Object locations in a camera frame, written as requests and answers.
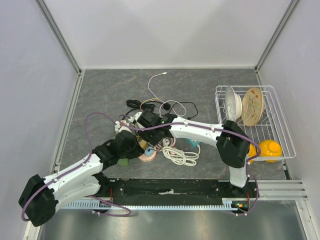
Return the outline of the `orange charger plug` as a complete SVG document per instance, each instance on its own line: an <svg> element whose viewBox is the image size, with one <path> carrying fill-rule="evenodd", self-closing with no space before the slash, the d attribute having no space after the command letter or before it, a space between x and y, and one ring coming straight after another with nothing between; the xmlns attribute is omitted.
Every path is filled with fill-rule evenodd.
<svg viewBox="0 0 320 240"><path fill-rule="evenodd" d="M148 148L148 144L145 140L141 140L138 142L140 147L143 148L144 150Z"/></svg>

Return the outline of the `green power strip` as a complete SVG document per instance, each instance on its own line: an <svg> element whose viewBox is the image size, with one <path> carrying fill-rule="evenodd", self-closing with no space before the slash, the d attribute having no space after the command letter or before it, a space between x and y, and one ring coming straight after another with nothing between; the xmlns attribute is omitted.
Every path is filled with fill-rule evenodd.
<svg viewBox="0 0 320 240"><path fill-rule="evenodd" d="M130 165L130 160L128 158L122 158L118 160L117 164L120 167L128 167Z"/></svg>

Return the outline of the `blue charger plug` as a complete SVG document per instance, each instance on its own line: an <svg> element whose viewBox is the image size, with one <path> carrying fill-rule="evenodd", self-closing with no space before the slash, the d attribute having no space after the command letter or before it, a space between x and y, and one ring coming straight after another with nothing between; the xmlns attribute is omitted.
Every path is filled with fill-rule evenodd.
<svg viewBox="0 0 320 240"><path fill-rule="evenodd" d="M153 155L154 153L155 153L155 150L154 150L153 147L148 147L148 148L145 150L145 152L144 152L144 154L145 154L147 157L150 157L150 156Z"/></svg>

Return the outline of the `pink round socket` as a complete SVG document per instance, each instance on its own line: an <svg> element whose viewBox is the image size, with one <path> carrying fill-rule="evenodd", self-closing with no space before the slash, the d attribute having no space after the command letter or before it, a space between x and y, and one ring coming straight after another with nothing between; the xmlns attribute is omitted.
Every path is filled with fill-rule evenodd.
<svg viewBox="0 0 320 240"><path fill-rule="evenodd" d="M138 159L144 163L148 163L153 161L156 158L156 155L157 151L152 147L148 147L145 152L138 157Z"/></svg>

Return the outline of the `teal power strip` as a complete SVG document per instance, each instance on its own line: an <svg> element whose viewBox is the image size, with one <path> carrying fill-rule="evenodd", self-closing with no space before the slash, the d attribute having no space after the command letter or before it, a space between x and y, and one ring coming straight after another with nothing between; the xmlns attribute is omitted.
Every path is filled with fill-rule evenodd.
<svg viewBox="0 0 320 240"><path fill-rule="evenodd" d="M200 141L197 141L197 140L188 139L188 141L193 148L197 148L198 145L200 144Z"/></svg>

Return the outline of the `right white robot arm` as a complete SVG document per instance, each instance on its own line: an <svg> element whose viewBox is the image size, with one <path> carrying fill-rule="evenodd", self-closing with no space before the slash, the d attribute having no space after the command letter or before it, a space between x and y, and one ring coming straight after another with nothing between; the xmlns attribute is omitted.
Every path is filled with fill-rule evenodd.
<svg viewBox="0 0 320 240"><path fill-rule="evenodd" d="M235 197L247 191L246 161L250 142L242 129L231 120L225 124L192 121L175 114L159 116L145 110L134 115L140 129L138 134L152 145L163 138L189 139L205 143L218 150L223 163L229 167L229 191Z"/></svg>

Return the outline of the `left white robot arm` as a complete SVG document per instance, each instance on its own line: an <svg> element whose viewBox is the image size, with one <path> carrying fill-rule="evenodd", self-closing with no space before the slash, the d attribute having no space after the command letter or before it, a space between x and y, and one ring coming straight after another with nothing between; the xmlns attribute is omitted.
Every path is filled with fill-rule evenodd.
<svg viewBox="0 0 320 240"><path fill-rule="evenodd" d="M38 227L71 202L83 197L106 196L112 183L103 171L120 159L135 159L144 152L136 136L124 130L64 170L45 177L38 174L30 177L18 200L21 219Z"/></svg>

